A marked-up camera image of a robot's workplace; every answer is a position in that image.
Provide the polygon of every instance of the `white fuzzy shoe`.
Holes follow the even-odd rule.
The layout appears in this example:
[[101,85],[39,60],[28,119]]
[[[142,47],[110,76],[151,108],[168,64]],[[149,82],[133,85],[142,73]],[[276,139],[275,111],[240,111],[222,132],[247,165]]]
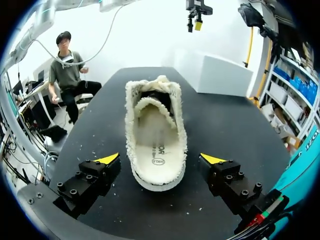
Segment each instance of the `white fuzzy shoe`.
[[180,85],[161,75],[125,86],[127,155],[136,181],[154,192],[174,188],[186,169],[187,134]]

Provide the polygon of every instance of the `black work surface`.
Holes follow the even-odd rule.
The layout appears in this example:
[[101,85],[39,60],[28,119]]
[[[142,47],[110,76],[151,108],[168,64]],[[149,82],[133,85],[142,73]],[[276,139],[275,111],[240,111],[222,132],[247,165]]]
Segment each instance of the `black work surface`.
[[[134,179],[126,157],[125,85],[166,75],[180,84],[188,157],[182,182],[167,192],[150,192]],[[92,99],[63,146],[50,187],[78,171],[78,164],[120,153],[122,170],[106,197],[78,220],[103,232],[136,240],[222,240],[233,235],[240,217],[213,197],[197,171],[199,153],[241,164],[263,192],[277,182],[289,161],[282,141],[246,98],[199,94],[173,68],[119,70]]]

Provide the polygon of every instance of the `yellow cable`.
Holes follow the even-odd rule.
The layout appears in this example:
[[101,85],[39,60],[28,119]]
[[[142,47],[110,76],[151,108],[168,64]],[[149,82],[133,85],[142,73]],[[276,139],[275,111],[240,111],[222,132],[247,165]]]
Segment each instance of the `yellow cable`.
[[266,63],[265,63],[265,68],[264,68],[264,73],[258,88],[258,92],[256,93],[256,97],[249,97],[249,100],[253,102],[254,105],[256,105],[257,108],[260,108],[259,101],[257,100],[260,96],[262,87],[265,84],[266,77],[267,77],[267,71],[269,69],[269,64],[270,64],[270,58],[271,58],[271,48],[272,48],[272,41],[269,39],[269,49],[268,49],[268,56],[266,57]]
[[21,115],[21,117],[23,118],[23,121],[26,122],[25,116],[24,116],[22,113],[20,113],[20,115]]
[[246,57],[245,64],[248,66],[249,65],[249,60],[251,56],[251,49],[252,49],[252,43],[254,39],[254,27],[251,27],[251,32],[250,32],[250,45],[249,45],[249,51],[248,51],[248,56]]
[[265,68],[264,68],[264,73],[263,73],[263,76],[262,76],[262,80],[261,80],[261,82],[260,82],[260,86],[259,86],[258,92],[256,93],[256,97],[257,97],[257,98],[260,96],[262,87],[263,87],[264,84],[265,84],[265,80],[266,80],[266,76],[267,76],[267,71],[268,71],[268,69],[269,69],[269,64],[270,64],[271,48],[272,48],[272,41],[269,39],[268,56],[267,56],[267,58],[266,58],[266,63],[265,63]]

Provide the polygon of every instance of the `shelf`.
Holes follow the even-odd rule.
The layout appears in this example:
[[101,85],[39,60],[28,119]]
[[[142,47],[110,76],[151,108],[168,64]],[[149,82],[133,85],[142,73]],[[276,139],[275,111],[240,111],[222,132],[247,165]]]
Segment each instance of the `shelf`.
[[292,115],[290,114],[290,112],[288,112],[288,110],[285,108],[285,105],[283,105],[282,103],[280,103],[277,99],[275,99],[269,91],[266,91],[266,94],[268,94],[284,111],[285,113],[290,117],[291,121],[294,123],[294,125],[296,126],[296,128],[301,132],[302,131],[302,127],[300,126],[300,124],[292,117]]
[[308,73],[307,70],[305,70],[302,66],[299,66],[298,63],[296,63],[295,61],[291,60],[290,58],[288,58],[286,56],[281,55],[280,57],[285,62],[291,64],[293,67],[300,70],[300,72],[302,72],[304,75],[306,75],[308,78],[310,78],[319,87],[319,82],[318,82],[319,80],[316,79],[314,76],[312,76],[310,73]]
[[320,125],[320,117],[317,114],[315,114],[315,119],[318,121],[318,123]]
[[296,89],[294,86],[292,86],[292,84],[285,80],[282,76],[280,76],[279,74],[275,73],[274,71],[272,72],[272,75],[276,76],[279,80],[281,80],[284,84],[288,85],[289,88],[291,88],[300,98],[302,98],[302,100],[306,103],[306,105],[312,109],[313,106],[311,105],[311,103],[306,99],[305,96],[303,96],[303,94],[301,92],[299,92],[298,89]]

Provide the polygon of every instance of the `computer monitor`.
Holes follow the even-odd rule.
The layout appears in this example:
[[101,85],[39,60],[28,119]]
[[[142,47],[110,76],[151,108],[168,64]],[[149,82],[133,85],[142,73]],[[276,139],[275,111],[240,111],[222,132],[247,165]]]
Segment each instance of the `computer monitor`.
[[44,81],[44,79],[45,79],[45,70],[42,70],[38,74],[38,82],[42,83]]
[[19,95],[19,90],[21,90],[22,93],[24,92],[21,81],[18,81],[18,83],[12,89],[15,95]]

